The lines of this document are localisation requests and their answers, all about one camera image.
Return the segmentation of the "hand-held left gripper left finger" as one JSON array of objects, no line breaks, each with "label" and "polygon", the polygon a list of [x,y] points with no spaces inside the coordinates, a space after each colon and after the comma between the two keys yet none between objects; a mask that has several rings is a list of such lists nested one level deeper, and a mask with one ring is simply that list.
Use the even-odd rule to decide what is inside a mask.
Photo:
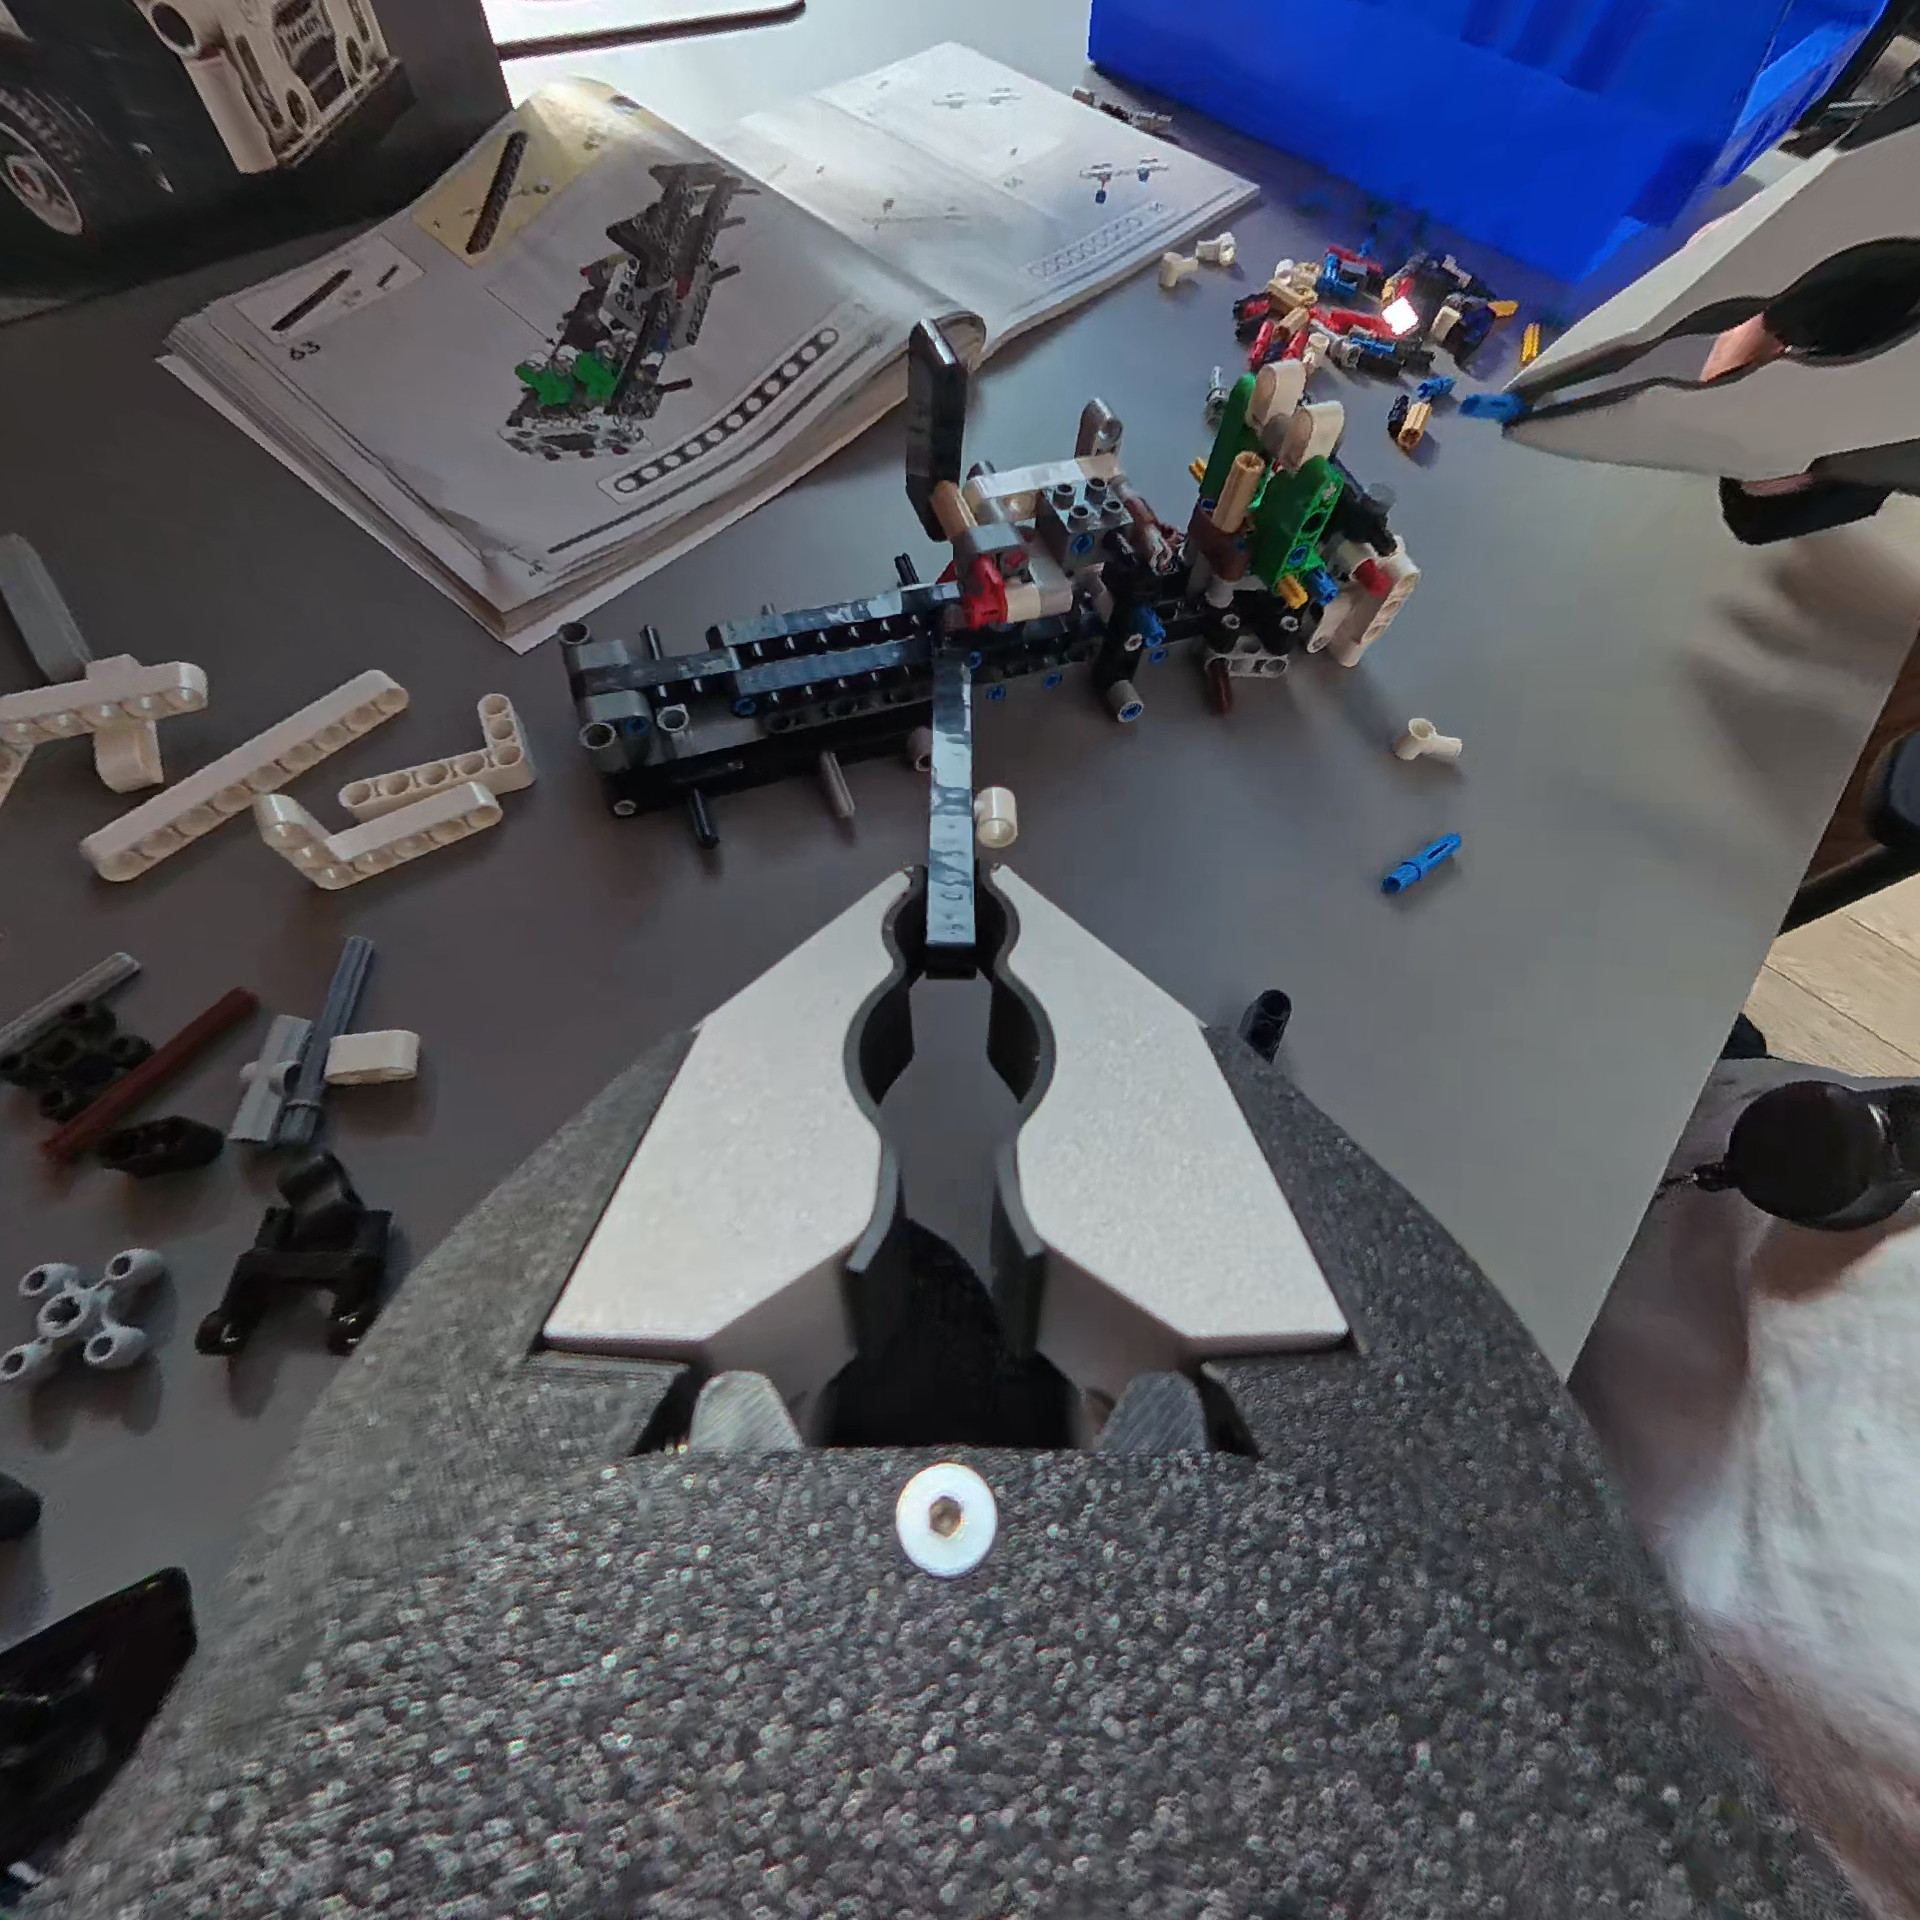
[{"label": "hand-held left gripper left finger", "polygon": [[546,1347],[759,1376],[825,1435],[837,1378],[900,1311],[881,1107],[914,1057],[925,929],[925,875],[888,875],[697,1027]]}]

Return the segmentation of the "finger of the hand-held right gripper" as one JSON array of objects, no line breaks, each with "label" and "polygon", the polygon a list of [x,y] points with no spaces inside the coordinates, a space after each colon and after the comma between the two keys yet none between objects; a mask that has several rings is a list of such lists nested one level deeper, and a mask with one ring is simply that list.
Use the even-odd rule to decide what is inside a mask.
[{"label": "finger of the hand-held right gripper", "polygon": [[1719,483],[1749,545],[1834,532],[1919,488],[1919,339],[1854,353],[1749,343],[1710,377],[1500,393],[1500,430],[1544,454]]},{"label": "finger of the hand-held right gripper", "polygon": [[1508,382],[1560,398],[1629,371],[1673,339],[1715,339],[1768,315],[1818,339],[1863,298],[1878,315],[1917,278],[1919,133],[1878,131],[1802,159],[1578,319]]}]

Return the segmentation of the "long black lego beam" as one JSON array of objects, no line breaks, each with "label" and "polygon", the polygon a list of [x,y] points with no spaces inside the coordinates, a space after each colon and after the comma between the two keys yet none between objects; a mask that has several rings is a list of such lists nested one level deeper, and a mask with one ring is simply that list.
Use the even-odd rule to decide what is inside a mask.
[{"label": "long black lego beam", "polygon": [[990,972],[1007,947],[1007,907],[983,879],[974,816],[970,653],[942,642],[932,657],[922,970],[935,980]]}]

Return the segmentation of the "white L-shaped lego beam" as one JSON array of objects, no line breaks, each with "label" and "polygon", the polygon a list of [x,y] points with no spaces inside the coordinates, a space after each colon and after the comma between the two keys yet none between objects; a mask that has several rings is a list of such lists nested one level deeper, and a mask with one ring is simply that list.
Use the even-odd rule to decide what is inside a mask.
[{"label": "white L-shaped lego beam", "polygon": [[478,785],[494,798],[504,798],[534,785],[539,777],[531,748],[521,733],[488,735],[465,752],[416,762],[413,765],[350,780],[339,789],[339,803],[357,822],[373,822],[453,793],[465,785]]},{"label": "white L-shaped lego beam", "polygon": [[322,824],[285,791],[253,800],[253,822],[262,842],[301,875],[326,892],[341,892],[398,866],[443,852],[496,827],[504,805],[474,780],[435,789],[393,811],[343,831]]}]

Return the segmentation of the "dark grey lego axle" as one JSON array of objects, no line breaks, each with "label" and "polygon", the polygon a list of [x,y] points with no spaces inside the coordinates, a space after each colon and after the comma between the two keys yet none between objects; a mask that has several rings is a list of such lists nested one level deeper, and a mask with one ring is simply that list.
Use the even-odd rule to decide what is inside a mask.
[{"label": "dark grey lego axle", "polygon": [[348,936],[329,982],[319,1020],[312,1022],[301,1064],[286,1083],[275,1144],[286,1149],[311,1146],[322,1125],[329,1091],[329,1057],[337,1039],[352,1025],[365,986],[373,972],[375,942]]}]

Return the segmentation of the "long white lego beam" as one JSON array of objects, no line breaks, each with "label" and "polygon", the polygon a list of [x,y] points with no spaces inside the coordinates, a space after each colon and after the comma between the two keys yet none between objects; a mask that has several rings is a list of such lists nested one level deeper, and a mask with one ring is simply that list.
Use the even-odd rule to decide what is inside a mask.
[{"label": "long white lego beam", "polygon": [[411,691],[390,674],[367,669],[86,834],[78,854],[100,879],[132,881],[251,811],[259,798],[285,789],[341,754],[411,701]]}]

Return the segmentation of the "light grey lego connector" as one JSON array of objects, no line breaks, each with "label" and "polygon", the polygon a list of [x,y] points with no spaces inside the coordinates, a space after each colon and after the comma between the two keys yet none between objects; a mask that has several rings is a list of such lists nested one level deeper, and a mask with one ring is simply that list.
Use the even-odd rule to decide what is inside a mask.
[{"label": "light grey lego connector", "polygon": [[232,1144],[275,1146],[290,1090],[311,1050],[315,1025],[275,1015],[251,1064],[241,1067],[243,1098],[226,1129]]}]

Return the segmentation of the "blue plastic bin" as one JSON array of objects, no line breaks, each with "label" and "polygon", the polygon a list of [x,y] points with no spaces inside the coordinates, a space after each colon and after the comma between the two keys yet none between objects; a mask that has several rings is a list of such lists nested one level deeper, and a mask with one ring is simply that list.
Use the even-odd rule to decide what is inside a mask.
[{"label": "blue plastic bin", "polygon": [[1848,2],[1095,2],[1089,59],[1575,283],[1656,249],[1837,82]]}]

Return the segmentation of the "white T-shaped lego beam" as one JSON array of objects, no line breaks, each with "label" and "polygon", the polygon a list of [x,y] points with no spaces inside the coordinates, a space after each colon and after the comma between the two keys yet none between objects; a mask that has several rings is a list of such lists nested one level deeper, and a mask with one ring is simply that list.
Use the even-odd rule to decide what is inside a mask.
[{"label": "white T-shaped lego beam", "polygon": [[211,682],[193,661],[143,663],[132,655],[90,661],[78,679],[2,696],[2,795],[40,745],[92,739],[94,770],[114,793],[167,780],[161,722],[209,704]]}]

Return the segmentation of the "dark red lego axle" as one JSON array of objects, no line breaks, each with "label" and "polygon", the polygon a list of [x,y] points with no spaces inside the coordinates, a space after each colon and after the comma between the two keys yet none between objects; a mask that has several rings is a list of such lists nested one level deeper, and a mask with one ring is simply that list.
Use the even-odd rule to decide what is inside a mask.
[{"label": "dark red lego axle", "polygon": [[209,1048],[251,1020],[259,1008],[260,997],[251,987],[230,987],[193,1020],[186,1020],[167,1041],[157,1044],[157,1050],[143,1064],[108,1085],[90,1105],[48,1133],[38,1144],[38,1153],[50,1164],[77,1160],[176,1080]]}]

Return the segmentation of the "open lego instruction booklet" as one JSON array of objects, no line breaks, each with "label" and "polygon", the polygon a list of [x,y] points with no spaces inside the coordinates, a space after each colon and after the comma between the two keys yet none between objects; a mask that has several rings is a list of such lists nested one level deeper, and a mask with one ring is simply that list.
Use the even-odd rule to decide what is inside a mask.
[{"label": "open lego instruction booklet", "polygon": [[564,78],[167,349],[494,638],[539,643],[900,406],[914,323],[976,367],[1257,196],[957,41],[709,140]]}]

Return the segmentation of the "black round knob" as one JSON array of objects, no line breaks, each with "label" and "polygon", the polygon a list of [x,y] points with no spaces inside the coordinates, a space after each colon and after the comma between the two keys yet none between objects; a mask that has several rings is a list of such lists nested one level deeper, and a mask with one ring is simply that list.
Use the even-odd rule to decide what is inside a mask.
[{"label": "black round knob", "polygon": [[1799,1227],[1882,1224],[1919,1191],[1919,1083],[1775,1085],[1742,1107],[1720,1171],[1749,1203]]}]

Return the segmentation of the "black plastic object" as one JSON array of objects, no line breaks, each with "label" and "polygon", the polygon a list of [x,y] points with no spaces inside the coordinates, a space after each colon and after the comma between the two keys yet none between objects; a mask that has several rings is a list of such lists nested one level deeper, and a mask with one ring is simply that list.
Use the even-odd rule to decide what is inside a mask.
[{"label": "black plastic object", "polygon": [[143,1742],[198,1644],[181,1565],[102,1595],[2,1656],[2,1847],[69,1832]]}]

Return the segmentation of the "black lego steering piece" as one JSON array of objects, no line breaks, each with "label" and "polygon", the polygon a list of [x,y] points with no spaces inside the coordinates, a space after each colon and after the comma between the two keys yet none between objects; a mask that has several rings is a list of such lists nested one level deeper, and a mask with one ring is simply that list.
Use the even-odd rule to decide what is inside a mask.
[{"label": "black lego steering piece", "polygon": [[329,1149],[285,1164],[277,1189],[278,1200],[235,1261],[223,1297],[201,1320],[194,1345],[205,1356],[236,1356],[271,1307],[297,1287],[312,1287],[331,1297],[329,1349],[350,1356],[380,1309],[393,1212],[373,1207]]}]

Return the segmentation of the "black lego set box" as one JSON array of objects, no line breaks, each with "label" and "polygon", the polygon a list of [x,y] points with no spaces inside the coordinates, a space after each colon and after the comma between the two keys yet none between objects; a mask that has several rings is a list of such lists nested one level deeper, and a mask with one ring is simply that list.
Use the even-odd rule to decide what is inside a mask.
[{"label": "black lego set box", "polygon": [[478,2],[7,2],[5,318],[389,214],[508,107]]}]

